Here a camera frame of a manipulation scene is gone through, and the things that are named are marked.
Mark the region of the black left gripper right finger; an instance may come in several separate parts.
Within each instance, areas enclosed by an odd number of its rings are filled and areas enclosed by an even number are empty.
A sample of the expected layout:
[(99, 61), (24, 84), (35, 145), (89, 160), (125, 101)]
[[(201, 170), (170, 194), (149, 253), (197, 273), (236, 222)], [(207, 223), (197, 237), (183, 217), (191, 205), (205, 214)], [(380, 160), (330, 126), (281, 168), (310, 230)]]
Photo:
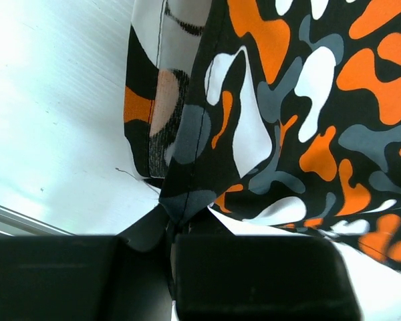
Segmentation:
[(232, 234), (203, 210), (174, 239), (180, 320), (360, 320), (346, 265), (330, 241)]

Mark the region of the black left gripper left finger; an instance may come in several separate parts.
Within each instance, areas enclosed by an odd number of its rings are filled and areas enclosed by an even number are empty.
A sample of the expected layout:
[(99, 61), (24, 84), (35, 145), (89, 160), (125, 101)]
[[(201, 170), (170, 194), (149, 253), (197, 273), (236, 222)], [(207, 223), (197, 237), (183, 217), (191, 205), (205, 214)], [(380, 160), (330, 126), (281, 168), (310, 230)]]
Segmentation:
[(0, 320), (170, 320), (166, 211), (118, 235), (0, 236)]

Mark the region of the orange camouflage shorts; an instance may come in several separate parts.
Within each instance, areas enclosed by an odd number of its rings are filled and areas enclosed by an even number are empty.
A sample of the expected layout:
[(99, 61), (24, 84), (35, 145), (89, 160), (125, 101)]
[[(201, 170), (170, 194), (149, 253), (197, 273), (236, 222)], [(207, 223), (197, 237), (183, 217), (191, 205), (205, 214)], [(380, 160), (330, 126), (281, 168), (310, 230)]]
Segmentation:
[(186, 225), (205, 207), (401, 273), (401, 1), (136, 1), (124, 134)]

